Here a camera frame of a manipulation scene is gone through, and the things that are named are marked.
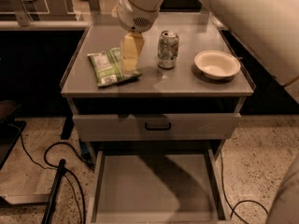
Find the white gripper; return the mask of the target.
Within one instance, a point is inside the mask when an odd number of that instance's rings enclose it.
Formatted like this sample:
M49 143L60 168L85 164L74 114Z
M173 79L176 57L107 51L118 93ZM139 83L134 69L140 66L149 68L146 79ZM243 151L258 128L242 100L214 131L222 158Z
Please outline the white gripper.
M158 15L158 11L143 10L129 0L117 0L113 16L119 20L124 30L133 32L121 40L121 70L124 75L131 75L136 70L144 46L144 37L140 33L147 32Z

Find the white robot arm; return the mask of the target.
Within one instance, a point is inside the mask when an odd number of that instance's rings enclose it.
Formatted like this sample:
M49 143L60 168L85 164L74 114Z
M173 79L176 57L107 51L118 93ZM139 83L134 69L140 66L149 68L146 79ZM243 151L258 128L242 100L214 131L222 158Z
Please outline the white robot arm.
M164 0L117 0L123 29L144 33ZM299 102L299 0L199 0Z

